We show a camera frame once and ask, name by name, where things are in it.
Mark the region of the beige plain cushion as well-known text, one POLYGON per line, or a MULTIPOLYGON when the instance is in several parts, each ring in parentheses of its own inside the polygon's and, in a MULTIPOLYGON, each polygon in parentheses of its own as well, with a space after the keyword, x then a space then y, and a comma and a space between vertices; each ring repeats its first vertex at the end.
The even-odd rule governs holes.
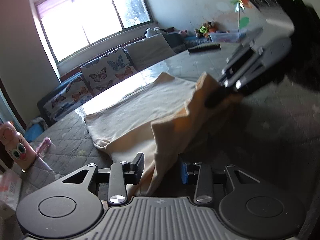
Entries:
POLYGON ((133 42, 124 49, 137 72, 176 55, 162 34, 133 42))

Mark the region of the colourful paper pinwheel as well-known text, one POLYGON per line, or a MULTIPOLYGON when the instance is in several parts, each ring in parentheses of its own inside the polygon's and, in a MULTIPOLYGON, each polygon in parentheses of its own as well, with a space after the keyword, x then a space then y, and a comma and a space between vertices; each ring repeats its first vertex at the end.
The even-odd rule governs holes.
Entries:
POLYGON ((241 29, 241 14, 245 13, 245 9, 252 9, 249 0, 230 0, 234 6, 234 11, 238 15, 238 32, 241 29))

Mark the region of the white plush toy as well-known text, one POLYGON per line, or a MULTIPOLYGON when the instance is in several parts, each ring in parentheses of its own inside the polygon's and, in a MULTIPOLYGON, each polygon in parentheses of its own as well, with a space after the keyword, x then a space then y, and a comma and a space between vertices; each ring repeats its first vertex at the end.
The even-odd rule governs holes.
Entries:
POLYGON ((159 27, 155 27, 154 29, 148 28, 145 31, 145 37, 150 38, 152 36, 163 34, 163 31, 159 27))

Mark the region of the pink cartoon water bottle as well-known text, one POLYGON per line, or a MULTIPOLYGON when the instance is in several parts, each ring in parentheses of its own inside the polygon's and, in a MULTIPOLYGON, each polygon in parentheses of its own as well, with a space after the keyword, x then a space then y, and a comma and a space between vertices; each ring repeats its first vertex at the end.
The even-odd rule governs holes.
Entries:
POLYGON ((24 171, 34 163, 36 152, 12 122, 1 124, 1 143, 14 162, 24 171))

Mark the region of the butterfly cushion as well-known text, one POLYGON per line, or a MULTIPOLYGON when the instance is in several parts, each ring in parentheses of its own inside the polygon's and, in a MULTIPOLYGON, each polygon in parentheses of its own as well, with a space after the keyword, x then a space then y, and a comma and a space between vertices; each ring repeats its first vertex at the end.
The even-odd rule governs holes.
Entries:
POLYGON ((80 71, 93 96, 137 73, 123 47, 97 57, 83 65, 80 71))
POLYGON ((93 98, 82 74, 76 75, 68 83, 61 85, 58 92, 52 91, 47 99, 39 102, 42 114, 50 125, 93 98))

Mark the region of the cream white garment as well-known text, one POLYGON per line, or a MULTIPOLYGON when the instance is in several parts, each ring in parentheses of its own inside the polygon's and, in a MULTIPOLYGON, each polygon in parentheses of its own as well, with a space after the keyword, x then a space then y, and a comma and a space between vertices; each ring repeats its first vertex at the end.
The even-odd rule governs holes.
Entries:
POLYGON ((144 154, 142 177, 127 186, 129 196, 152 195, 199 131, 217 132, 223 126, 230 105, 241 96, 231 94, 207 109, 204 103, 218 87, 207 73, 191 82, 163 72, 115 105, 85 116, 94 146, 113 162, 144 154))

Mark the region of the stuffed toys pile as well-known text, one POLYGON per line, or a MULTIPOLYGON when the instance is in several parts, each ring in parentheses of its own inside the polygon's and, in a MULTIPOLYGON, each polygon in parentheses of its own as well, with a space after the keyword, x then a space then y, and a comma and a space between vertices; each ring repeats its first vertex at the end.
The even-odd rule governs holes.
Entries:
POLYGON ((218 31, 218 28, 214 21, 208 21, 203 23, 199 29, 195 29, 195 36, 197 38, 208 38, 210 33, 215 33, 218 31))

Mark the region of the black remote control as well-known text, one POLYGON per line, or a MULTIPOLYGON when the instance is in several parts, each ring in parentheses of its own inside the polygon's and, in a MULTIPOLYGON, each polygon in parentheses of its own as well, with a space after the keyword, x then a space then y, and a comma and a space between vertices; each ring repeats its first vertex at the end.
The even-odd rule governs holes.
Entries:
POLYGON ((220 50, 221 46, 215 43, 203 43, 188 49, 189 53, 201 53, 205 51, 220 50))

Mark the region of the blue sofa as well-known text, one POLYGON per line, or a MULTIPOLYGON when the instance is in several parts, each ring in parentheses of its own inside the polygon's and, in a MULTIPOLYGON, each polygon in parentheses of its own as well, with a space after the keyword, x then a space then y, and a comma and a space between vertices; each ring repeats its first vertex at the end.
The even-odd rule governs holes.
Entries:
POLYGON ((37 103, 40 116, 29 123, 25 138, 34 141, 93 97, 188 48, 179 33, 157 34, 96 56, 37 103))

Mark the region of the clear plastic storage box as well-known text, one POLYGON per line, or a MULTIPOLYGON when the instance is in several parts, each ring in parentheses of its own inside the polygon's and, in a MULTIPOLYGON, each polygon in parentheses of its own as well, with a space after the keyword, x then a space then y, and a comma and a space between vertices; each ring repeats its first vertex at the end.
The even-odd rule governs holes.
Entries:
POLYGON ((209 33, 210 39, 215 43, 236 43, 239 42, 246 35, 241 32, 220 32, 220 33, 209 33))

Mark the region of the left butterfly cushion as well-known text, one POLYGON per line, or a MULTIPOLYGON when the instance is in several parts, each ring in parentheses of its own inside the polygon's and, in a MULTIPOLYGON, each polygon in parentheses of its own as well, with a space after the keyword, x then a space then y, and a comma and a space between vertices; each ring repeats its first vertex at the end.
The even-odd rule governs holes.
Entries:
POLYGON ((47 99, 39 102, 42 114, 50 125, 93 98, 82 74, 76 75, 68 83, 61 85, 58 92, 52 91, 47 99))

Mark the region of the right butterfly cushion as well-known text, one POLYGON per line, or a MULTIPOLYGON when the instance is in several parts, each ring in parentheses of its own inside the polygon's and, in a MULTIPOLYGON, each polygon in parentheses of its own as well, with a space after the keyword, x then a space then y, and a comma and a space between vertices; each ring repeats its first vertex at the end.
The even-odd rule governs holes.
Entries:
POLYGON ((83 65, 80 71, 93 96, 137 73, 123 47, 97 57, 83 65))

